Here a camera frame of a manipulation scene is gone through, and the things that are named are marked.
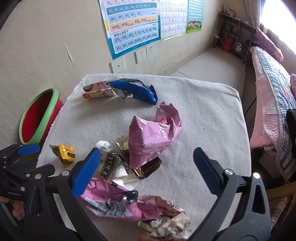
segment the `green rim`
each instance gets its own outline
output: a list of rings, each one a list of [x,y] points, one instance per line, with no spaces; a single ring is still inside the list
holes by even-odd
[[[37,130],[35,131],[34,135],[32,136],[32,138],[26,143],[24,142],[23,138],[22,138],[22,125],[23,125],[23,122],[24,122],[24,119],[26,117],[26,114],[28,112],[28,110],[30,109],[31,105],[40,97],[42,96],[43,94],[45,93],[48,93],[52,91],[52,98],[48,104],[48,107],[44,113],[44,116],[42,117],[42,120],[37,128]],[[19,127],[19,136],[20,136],[20,142],[23,144],[23,145],[32,145],[32,144],[39,144],[42,136],[43,136],[43,133],[46,129],[46,126],[48,124],[48,121],[52,115],[52,112],[55,108],[55,105],[57,103],[59,99],[59,92],[56,90],[56,89],[47,89],[45,91],[43,91],[42,93],[40,93],[39,95],[37,95],[26,107],[23,115],[22,115],[22,118],[20,120],[20,127]]]

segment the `pink plastic bag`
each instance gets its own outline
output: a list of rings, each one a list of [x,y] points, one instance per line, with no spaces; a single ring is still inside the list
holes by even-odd
[[[127,205],[122,202],[123,194],[117,194],[123,191],[127,189],[92,178],[81,197],[86,201],[87,209],[99,217],[139,221],[159,218],[162,215],[162,210],[157,208],[154,198]]]
[[[165,102],[157,107],[156,121],[134,116],[129,128],[130,168],[135,169],[157,157],[181,130],[177,108]]]

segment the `bright window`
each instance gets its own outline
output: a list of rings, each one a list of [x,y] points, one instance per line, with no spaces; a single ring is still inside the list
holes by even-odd
[[[296,21],[280,0],[265,1],[260,21],[296,54]]]

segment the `white tablecloth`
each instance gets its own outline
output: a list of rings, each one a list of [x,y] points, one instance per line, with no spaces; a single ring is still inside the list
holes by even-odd
[[[135,99],[118,97],[82,97],[83,86],[103,80],[134,78],[146,85],[153,84],[158,104],[173,103],[180,112],[182,129],[172,145],[161,155],[161,167],[147,179],[140,181],[136,190],[140,195],[159,195],[173,200],[191,218],[192,230],[202,222],[216,196],[208,190],[193,163],[193,150],[200,146],[211,159],[236,174],[251,174],[250,147],[238,92],[224,84],[176,77],[133,74],[90,74],[84,77],[68,97],[45,140],[37,166],[51,163],[58,175],[63,166],[50,149],[50,144],[71,145],[76,160],[83,160],[100,140],[115,144],[118,137],[128,135],[134,115],[154,120],[156,106]],[[66,223],[69,222],[61,201],[58,207]],[[236,196],[225,227],[230,223],[238,202]],[[110,241],[135,241],[143,230],[137,222],[99,218],[86,211],[100,231]]]

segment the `chinese character chart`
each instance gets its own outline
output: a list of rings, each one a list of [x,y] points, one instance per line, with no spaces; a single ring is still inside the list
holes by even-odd
[[[160,39],[157,0],[100,0],[112,58]]]
[[[188,0],[159,0],[161,39],[186,33]]]
[[[186,33],[201,31],[203,0],[188,0]]]

